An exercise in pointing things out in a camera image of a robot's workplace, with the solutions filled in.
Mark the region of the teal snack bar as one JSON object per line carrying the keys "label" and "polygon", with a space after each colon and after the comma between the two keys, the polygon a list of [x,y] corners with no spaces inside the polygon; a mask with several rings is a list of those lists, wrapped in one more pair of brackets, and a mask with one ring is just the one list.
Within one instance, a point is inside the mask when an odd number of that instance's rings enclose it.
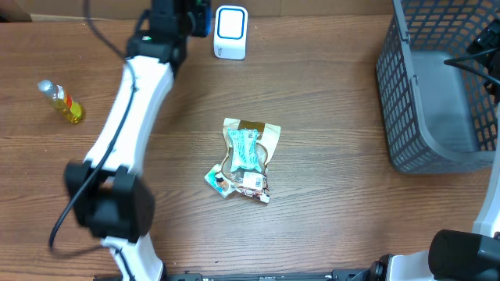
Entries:
{"label": "teal snack bar", "polygon": [[235,173],[238,169],[244,169],[262,172],[256,151],[258,131],[229,129],[227,134],[233,148],[230,171]]}

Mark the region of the brown snack packet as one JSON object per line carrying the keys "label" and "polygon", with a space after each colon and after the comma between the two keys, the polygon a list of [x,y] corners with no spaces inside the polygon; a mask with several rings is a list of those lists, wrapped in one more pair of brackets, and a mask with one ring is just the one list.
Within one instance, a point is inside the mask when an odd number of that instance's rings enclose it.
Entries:
{"label": "brown snack packet", "polygon": [[281,127],[270,123],[261,123],[255,121],[246,121],[241,119],[226,118],[223,121],[223,138],[227,146],[227,154],[221,163],[222,173],[226,178],[236,181],[237,178],[243,176],[244,171],[259,173],[256,170],[238,169],[235,173],[230,171],[231,160],[233,156],[233,148],[228,137],[227,131],[233,130],[257,130],[258,136],[256,141],[256,151],[259,159],[259,165],[262,169],[261,174],[267,176],[268,165],[276,151],[278,141],[280,139]]}

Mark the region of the yellow liquid bottle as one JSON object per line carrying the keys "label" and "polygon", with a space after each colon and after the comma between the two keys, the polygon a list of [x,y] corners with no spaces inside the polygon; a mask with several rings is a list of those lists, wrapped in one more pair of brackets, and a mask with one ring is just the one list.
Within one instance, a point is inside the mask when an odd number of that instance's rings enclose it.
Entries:
{"label": "yellow liquid bottle", "polygon": [[37,84],[37,87],[49,104],[70,123],[78,124],[84,121],[84,107],[67,94],[62,86],[54,84],[50,80],[42,80]]}

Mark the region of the teal tissue pack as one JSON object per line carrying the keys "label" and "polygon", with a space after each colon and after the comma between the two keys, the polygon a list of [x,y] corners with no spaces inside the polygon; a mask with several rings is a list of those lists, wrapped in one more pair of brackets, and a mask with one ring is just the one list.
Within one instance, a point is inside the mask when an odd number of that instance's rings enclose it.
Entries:
{"label": "teal tissue pack", "polygon": [[236,187],[232,181],[225,177],[222,173],[220,164],[215,164],[205,175],[205,182],[211,186],[223,198],[236,191]]}

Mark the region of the white barcode snack packet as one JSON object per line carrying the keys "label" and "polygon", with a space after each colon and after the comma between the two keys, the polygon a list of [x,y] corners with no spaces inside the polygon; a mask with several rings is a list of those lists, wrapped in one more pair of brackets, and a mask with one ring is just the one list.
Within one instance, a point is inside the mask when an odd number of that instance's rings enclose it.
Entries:
{"label": "white barcode snack packet", "polygon": [[236,179],[235,188],[245,196],[266,204],[270,202],[270,190],[264,174],[244,171],[243,176]]}

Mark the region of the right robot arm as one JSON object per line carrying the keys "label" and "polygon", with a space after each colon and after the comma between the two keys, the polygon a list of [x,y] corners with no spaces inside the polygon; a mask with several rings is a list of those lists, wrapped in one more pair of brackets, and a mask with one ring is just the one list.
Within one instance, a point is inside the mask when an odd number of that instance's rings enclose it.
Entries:
{"label": "right robot arm", "polygon": [[443,229],[430,247],[386,254],[359,280],[496,280],[499,277],[499,21],[405,23],[388,34],[377,85],[392,165],[401,173],[491,168],[471,232]]}

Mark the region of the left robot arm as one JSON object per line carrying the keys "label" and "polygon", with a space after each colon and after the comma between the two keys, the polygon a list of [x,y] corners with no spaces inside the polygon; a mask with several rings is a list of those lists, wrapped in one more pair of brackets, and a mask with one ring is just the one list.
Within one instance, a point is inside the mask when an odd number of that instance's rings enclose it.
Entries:
{"label": "left robot arm", "polygon": [[82,163],[70,162],[64,180],[70,201],[48,243],[70,212],[107,248],[121,280],[166,280],[164,262],[150,237],[155,198],[142,180],[152,127],[177,72],[190,37],[207,37],[210,0],[153,1],[138,18],[120,51],[88,20],[93,34],[123,60],[120,88],[102,132]]}

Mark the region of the white barcode scanner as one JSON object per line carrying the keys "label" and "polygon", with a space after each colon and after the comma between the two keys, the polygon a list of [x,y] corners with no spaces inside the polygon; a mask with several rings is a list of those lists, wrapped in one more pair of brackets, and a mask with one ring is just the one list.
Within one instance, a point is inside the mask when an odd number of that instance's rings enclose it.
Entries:
{"label": "white barcode scanner", "polygon": [[246,56],[248,11],[242,6],[222,5],[216,10],[213,40],[218,59],[243,60]]}

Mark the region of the grey plastic basket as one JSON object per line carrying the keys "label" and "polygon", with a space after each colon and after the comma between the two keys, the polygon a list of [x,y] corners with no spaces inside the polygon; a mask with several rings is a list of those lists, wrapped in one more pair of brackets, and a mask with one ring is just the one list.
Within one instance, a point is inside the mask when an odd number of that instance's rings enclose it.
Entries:
{"label": "grey plastic basket", "polygon": [[393,1],[376,65],[392,165],[401,173],[465,173],[495,157],[499,4]]}

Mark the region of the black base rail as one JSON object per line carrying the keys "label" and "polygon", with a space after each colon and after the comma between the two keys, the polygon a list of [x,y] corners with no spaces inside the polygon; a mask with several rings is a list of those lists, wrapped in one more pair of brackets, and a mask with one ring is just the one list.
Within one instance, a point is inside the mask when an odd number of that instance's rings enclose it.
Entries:
{"label": "black base rail", "polygon": [[288,274],[234,274],[204,276],[200,273],[183,273],[162,276],[162,281],[352,281],[368,280],[368,269],[334,269],[324,273]]}

